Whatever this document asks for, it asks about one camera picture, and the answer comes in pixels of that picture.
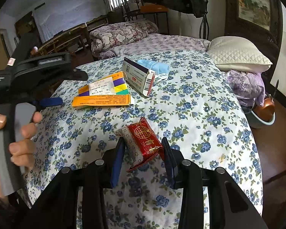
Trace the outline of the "person left hand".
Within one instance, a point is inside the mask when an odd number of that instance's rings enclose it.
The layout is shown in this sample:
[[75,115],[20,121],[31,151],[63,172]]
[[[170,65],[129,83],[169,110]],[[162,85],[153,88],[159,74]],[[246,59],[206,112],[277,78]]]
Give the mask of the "person left hand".
[[[32,122],[22,126],[21,133],[23,139],[18,142],[13,142],[9,145],[9,151],[11,153],[11,162],[17,166],[23,166],[31,171],[35,165],[34,153],[36,146],[31,140],[37,132],[36,124],[41,122],[42,115],[39,112],[35,112],[32,117]],[[6,116],[0,114],[0,129],[6,124]],[[3,195],[0,183],[0,201],[4,204],[8,204],[8,197]]]

